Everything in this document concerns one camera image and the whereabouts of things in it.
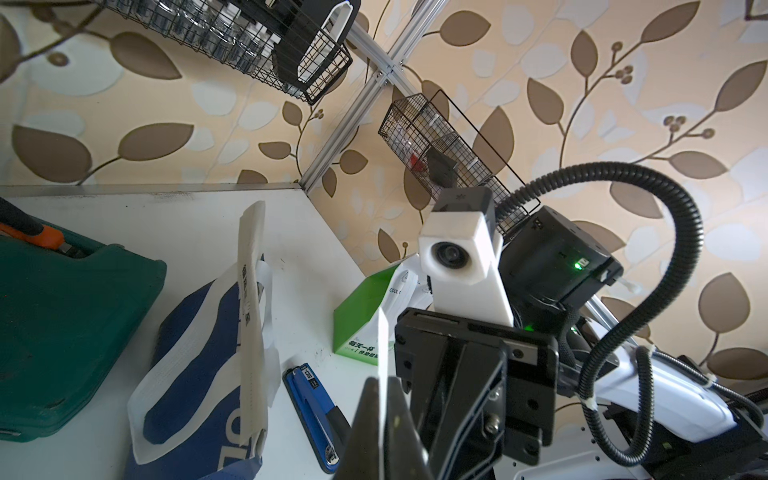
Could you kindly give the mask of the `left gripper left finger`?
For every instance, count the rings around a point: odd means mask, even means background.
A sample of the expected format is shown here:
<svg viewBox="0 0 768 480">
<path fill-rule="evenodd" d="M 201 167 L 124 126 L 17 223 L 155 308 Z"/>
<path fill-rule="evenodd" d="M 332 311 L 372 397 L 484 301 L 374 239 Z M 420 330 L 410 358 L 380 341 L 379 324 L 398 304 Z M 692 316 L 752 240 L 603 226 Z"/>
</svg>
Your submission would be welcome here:
<svg viewBox="0 0 768 480">
<path fill-rule="evenodd" d="M 380 452 L 381 388 L 379 380 L 370 377 L 364 383 L 348 442 L 334 479 L 379 479 Z"/>
</svg>

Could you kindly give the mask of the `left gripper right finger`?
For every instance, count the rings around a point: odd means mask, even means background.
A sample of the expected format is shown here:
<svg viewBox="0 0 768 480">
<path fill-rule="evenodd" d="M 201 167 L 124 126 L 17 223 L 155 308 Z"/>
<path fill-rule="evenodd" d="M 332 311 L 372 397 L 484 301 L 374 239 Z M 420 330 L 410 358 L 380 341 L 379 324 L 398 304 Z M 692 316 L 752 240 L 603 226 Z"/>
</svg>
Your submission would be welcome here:
<svg viewBox="0 0 768 480">
<path fill-rule="evenodd" d="M 387 380 L 385 416 L 385 478 L 432 479 L 424 449 L 407 404 L 401 382 Z"/>
</svg>

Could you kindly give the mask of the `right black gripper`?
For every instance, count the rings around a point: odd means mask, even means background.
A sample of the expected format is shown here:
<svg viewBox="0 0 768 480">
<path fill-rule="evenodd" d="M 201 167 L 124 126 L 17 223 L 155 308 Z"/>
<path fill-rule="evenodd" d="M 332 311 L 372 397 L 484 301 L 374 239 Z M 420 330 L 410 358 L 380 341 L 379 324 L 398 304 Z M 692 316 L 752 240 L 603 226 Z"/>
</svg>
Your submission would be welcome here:
<svg viewBox="0 0 768 480">
<path fill-rule="evenodd" d="M 394 356 L 434 478 L 479 479 L 502 457 L 538 465 L 553 438 L 553 336 L 408 308 Z"/>
</svg>

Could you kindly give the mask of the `blue black stapler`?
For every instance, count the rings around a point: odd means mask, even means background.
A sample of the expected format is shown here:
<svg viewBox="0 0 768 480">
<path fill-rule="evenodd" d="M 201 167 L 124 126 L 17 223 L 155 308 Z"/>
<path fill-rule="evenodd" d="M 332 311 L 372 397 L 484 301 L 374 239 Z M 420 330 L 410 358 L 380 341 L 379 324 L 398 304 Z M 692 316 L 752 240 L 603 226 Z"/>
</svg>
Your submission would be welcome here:
<svg viewBox="0 0 768 480">
<path fill-rule="evenodd" d="M 334 474 L 346 450 L 349 422 L 308 363 L 288 368 L 282 380 L 320 468 Z"/>
</svg>

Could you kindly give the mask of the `white receipt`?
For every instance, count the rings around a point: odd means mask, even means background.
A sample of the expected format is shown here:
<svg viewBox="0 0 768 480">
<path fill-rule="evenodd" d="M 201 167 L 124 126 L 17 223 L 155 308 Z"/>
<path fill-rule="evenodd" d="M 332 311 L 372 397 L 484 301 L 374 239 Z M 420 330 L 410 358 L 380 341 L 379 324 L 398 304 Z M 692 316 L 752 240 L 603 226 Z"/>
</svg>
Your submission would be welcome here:
<svg viewBox="0 0 768 480">
<path fill-rule="evenodd" d="M 381 308 L 377 309 L 376 340 L 378 354 L 378 453 L 379 463 L 384 462 L 385 432 L 389 378 L 389 321 Z"/>
</svg>

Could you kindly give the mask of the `green white bag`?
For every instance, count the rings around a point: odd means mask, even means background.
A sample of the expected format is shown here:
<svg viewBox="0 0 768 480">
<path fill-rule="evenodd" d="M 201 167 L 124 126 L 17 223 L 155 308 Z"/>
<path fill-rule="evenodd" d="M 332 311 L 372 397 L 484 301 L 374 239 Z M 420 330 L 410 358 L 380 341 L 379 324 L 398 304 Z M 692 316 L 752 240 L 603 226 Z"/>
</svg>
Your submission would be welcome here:
<svg viewBox="0 0 768 480">
<path fill-rule="evenodd" d="M 376 365 L 383 328 L 388 328 L 388 345 L 393 346 L 399 315 L 407 308 L 426 309 L 432 302 L 418 254 L 368 276 L 334 311 L 333 352 Z"/>
</svg>

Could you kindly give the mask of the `blue white bag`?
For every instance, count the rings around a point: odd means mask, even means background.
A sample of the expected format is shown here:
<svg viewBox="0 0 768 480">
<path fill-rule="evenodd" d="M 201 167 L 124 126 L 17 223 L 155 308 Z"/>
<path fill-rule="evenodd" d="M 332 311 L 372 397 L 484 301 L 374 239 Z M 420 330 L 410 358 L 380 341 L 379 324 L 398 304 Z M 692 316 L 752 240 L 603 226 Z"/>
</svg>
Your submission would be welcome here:
<svg viewBox="0 0 768 480">
<path fill-rule="evenodd" d="M 127 404 L 126 479 L 253 479 L 279 389 L 266 204 L 239 221 L 237 260 L 185 297 L 159 329 Z"/>
</svg>

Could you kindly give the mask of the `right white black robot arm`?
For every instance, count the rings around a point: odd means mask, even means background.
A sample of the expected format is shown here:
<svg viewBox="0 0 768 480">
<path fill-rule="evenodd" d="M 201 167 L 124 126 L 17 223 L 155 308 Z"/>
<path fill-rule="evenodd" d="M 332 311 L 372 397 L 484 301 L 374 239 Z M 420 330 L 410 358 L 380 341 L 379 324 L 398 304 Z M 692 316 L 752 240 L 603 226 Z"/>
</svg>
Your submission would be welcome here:
<svg viewBox="0 0 768 480">
<path fill-rule="evenodd" d="M 666 206 L 675 227 L 659 284 L 609 328 L 580 311 L 622 276 L 622 265 L 556 210 L 524 212 L 546 193 L 591 182 L 640 189 Z M 743 472 L 767 452 L 760 408 L 633 340 L 687 285 L 703 241 L 689 193 L 636 164 L 570 166 L 501 201 L 484 185 L 441 189 L 419 236 L 432 307 L 406 309 L 394 329 L 414 452 L 393 432 L 388 460 L 434 479 L 491 478 L 505 457 L 521 465 L 524 479 Z"/>
</svg>

